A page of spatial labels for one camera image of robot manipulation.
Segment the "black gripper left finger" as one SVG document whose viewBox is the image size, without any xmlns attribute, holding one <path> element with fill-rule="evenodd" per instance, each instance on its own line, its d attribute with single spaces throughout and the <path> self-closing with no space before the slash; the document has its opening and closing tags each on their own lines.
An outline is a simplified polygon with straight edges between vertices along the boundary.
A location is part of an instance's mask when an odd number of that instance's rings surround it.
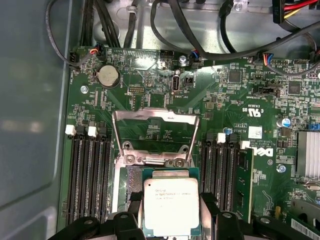
<svg viewBox="0 0 320 240">
<path fill-rule="evenodd" d="M 51 240 L 145 240 L 146 236 L 138 224 L 138 215 L 143 193 L 134 192 L 130 196 L 128 211 L 117 212 L 100 223 L 91 216 L 81 217 L 55 235 Z"/>
</svg>

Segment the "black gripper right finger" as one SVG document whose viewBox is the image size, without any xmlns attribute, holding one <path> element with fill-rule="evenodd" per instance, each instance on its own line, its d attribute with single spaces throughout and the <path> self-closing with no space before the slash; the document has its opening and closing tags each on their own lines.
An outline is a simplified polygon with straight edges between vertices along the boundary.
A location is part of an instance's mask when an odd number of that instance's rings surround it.
<svg viewBox="0 0 320 240">
<path fill-rule="evenodd" d="M 310 240 L 290 225 L 268 216 L 254 217 L 250 223 L 235 213 L 220 211 L 210 192 L 199 195 L 202 232 L 206 240 Z"/>
</svg>

